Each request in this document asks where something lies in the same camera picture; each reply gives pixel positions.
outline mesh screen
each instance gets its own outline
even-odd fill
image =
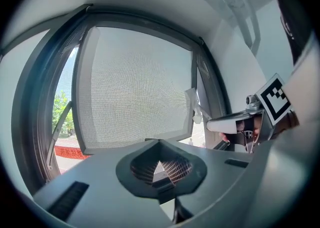
[[[192,53],[131,30],[90,30],[78,68],[78,119],[86,148],[145,138],[183,139],[191,130]]]

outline green foliage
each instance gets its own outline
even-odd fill
[[[57,94],[54,97],[54,104],[53,104],[53,111],[52,111],[52,131],[55,129],[55,126],[59,120],[60,115],[62,114],[63,110],[65,109],[66,105],[68,104],[68,99],[64,93],[61,91],[61,94]],[[62,126],[62,132],[68,132],[69,129],[74,128],[74,121],[72,118],[72,112],[69,111],[64,124]]]

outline hand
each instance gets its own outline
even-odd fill
[[[262,117],[261,115],[259,116],[255,116],[254,120],[253,120],[253,138],[257,137],[260,131],[260,125],[262,122]],[[243,131],[245,128],[245,122],[242,121],[241,123],[238,123],[236,125],[236,130],[237,131]],[[225,135],[225,133],[219,132],[219,135],[222,137],[222,140],[225,142],[230,142],[227,138],[227,136]]]

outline metal bracket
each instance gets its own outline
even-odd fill
[[[53,133],[52,133],[52,138],[51,138],[51,142],[50,142],[49,149],[48,149],[48,155],[46,157],[46,165],[48,166],[49,170],[52,170],[51,162],[52,162],[52,158],[54,156],[54,148],[55,148],[56,141],[58,140],[58,136],[60,134],[60,130],[62,128],[62,125],[64,124],[66,117],[67,117],[71,108],[72,108],[72,102],[69,101],[68,104],[66,105],[66,107],[64,108],[64,111],[60,115],[59,120],[54,128]]]

